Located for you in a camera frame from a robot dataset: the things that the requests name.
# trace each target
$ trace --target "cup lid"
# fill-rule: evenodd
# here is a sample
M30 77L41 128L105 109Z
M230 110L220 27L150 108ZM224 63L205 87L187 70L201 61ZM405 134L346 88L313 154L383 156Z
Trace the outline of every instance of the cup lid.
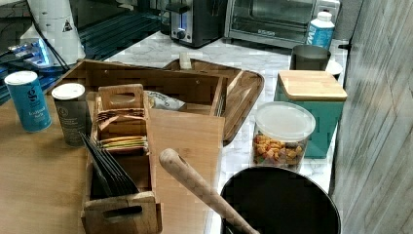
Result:
M331 73L332 75L337 75L343 71L343 66L335 60L330 60L325 71Z
M8 75L4 79L6 85L24 85L36 80L37 74L33 71L18 71Z
M285 142L305 139L316 127L316 119L308 110L284 101L259 106L255 122L263 135Z
M52 97L56 99L73 99L80 97L85 92L85 87L81 84L68 83L58 86L52 90Z

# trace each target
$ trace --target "teal canister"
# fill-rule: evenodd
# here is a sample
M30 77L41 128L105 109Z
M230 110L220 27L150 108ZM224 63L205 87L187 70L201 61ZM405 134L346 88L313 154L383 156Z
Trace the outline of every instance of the teal canister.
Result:
M326 71L279 72L275 100L297 104L316 119L305 158L323 159L327 156L346 98L343 87Z
M48 105L33 71L18 71L4 79L21 125L29 133L40 132L52 124Z

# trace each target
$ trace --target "black pot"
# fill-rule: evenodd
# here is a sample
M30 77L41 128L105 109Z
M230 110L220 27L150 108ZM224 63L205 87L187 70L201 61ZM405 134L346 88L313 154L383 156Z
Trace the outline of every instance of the black pot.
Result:
M221 196L261 234L340 233L340 216L328 195L289 170L242 170L228 180ZM221 233L240 232L222 219Z

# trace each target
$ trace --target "blue cup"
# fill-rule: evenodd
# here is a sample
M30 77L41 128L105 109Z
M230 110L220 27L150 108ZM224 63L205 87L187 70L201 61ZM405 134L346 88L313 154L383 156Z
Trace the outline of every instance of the blue cup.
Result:
M52 124L42 88L33 71L18 71L4 82L15 104L21 125L29 133L40 132Z

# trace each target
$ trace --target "wooden spoon handle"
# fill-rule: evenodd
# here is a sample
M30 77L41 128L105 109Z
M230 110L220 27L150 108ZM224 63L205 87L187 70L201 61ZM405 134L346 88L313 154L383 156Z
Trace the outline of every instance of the wooden spoon handle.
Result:
M244 233L258 234L176 151L164 150L159 160L169 174L234 227Z

